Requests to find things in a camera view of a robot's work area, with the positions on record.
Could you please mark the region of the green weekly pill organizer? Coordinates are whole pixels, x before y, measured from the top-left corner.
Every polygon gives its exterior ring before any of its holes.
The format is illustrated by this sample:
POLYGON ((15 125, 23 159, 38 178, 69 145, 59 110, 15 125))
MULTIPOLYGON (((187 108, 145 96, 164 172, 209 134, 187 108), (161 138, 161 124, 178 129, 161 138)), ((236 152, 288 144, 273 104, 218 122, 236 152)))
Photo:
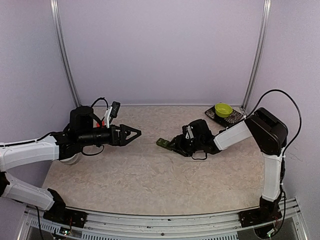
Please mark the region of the green weekly pill organizer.
POLYGON ((156 145, 159 146, 159 147, 162 147, 164 149, 170 149, 170 141, 169 140, 166 140, 164 138, 159 138, 157 141, 156 141, 156 145))

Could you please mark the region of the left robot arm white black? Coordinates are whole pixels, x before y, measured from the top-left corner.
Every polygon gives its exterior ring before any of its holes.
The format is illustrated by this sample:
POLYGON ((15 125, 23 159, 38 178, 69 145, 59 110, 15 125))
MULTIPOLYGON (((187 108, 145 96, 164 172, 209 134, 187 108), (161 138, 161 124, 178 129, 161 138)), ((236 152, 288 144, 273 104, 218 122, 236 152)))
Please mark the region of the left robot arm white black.
POLYGON ((39 188, 9 174, 9 170, 28 164, 73 160, 89 146, 123 147, 141 136, 142 132, 130 126, 111 124, 117 117, 120 105, 114 102, 100 119, 91 106, 80 106, 70 112, 67 127, 29 141, 1 143, 0 145, 0 196, 48 211, 63 223, 70 211, 62 197, 53 189, 39 188))

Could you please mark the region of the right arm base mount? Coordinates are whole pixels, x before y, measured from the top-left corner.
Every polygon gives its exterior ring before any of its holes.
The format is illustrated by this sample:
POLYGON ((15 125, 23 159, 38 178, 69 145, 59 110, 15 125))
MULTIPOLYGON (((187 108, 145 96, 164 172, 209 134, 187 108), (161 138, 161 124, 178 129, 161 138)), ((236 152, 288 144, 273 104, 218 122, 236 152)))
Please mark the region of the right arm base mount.
POLYGON ((254 208, 249 210, 240 211, 238 213, 239 221, 242 228, 260 225, 268 222, 275 221, 282 218, 282 213, 279 208, 274 212, 265 211, 261 208, 254 208))

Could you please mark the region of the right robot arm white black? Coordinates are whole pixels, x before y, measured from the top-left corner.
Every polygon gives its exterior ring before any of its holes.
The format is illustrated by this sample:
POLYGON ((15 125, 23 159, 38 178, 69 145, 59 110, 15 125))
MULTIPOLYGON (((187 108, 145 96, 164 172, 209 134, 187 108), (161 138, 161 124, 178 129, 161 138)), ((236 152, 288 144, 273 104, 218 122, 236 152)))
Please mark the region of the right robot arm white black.
POLYGON ((181 133, 169 141, 168 148, 192 158, 197 152, 213 156, 235 145, 252 141, 264 161, 263 187, 255 216, 260 222, 266 222, 275 214, 283 194, 287 138, 287 126, 260 107, 217 134, 212 133, 206 120, 196 119, 182 126, 181 133))

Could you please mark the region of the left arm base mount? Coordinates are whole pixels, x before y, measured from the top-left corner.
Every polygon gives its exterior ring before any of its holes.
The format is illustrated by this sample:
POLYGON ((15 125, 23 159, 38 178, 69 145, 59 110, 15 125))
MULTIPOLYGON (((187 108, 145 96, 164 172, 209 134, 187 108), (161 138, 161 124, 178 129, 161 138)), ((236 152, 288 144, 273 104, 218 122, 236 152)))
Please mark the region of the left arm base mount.
POLYGON ((84 228, 88 214, 70 208, 50 209, 44 212, 43 218, 70 227, 84 228))

